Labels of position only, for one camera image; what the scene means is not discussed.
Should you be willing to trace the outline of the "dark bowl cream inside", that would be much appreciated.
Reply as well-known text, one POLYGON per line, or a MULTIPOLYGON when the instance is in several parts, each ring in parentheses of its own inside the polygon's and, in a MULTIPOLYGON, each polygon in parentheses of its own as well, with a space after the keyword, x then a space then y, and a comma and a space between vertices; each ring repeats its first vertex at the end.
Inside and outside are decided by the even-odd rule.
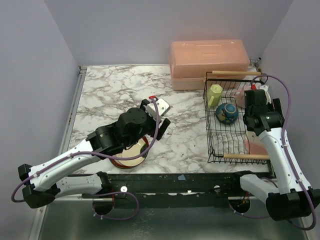
POLYGON ((238 120, 239 110, 233 103, 226 102, 217 107, 215 116, 220 123, 231 125, 238 120))

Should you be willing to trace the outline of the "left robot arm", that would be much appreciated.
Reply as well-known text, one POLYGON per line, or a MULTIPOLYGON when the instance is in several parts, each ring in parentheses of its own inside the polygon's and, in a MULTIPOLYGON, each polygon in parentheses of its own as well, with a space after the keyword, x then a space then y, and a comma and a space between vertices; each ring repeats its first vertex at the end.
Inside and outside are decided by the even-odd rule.
POLYGON ((128 109, 114 123, 98 127, 63 154, 36 166, 19 166, 21 183, 14 191, 21 189, 21 201, 32 209, 64 196, 110 192, 111 183, 104 172, 87 176, 71 174, 101 160, 120 160, 119 154, 146 135, 152 137, 153 142, 159 141, 171 123, 164 118, 170 108, 162 98, 150 96, 142 100, 139 107, 128 109))

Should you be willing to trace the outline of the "pink and cream plate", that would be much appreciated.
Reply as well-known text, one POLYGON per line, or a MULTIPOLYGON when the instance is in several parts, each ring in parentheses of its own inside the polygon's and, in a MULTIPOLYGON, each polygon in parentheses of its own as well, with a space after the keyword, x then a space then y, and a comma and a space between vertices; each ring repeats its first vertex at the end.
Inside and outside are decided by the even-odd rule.
POLYGON ((254 131, 245 132, 244 145, 248 153, 251 155, 268 155, 267 150, 254 131))

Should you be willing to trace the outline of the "pink ceramic mug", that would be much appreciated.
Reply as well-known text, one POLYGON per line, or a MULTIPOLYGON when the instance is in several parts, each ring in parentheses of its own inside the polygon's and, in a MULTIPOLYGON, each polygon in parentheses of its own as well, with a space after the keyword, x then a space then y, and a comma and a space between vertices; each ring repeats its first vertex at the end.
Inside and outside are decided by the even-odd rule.
POLYGON ((233 92, 233 96, 238 107, 245 108, 245 91, 249 91, 251 89, 252 88, 249 85, 233 92))

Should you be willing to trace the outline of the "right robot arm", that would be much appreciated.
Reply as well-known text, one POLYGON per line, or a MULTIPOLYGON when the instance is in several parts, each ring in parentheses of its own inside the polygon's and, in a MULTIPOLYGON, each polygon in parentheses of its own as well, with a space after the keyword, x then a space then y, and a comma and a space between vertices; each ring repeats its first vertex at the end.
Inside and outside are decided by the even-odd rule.
POLYGON ((244 92, 244 103, 243 121, 266 149, 277 187, 253 173, 239 178, 240 187, 262 201, 275 221, 309 216, 320 203, 320 191, 312 188, 291 150, 280 100, 268 102, 266 91, 256 89, 244 92))

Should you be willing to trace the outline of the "yellow-green ceramic mug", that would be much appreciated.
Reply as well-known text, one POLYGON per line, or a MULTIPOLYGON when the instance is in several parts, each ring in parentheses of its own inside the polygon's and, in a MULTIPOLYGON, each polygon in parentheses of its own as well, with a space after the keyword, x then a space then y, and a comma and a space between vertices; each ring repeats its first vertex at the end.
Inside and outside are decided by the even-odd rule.
POLYGON ((208 107, 216 107, 222 97, 223 88, 219 84, 212 84, 207 91, 207 104, 208 107))

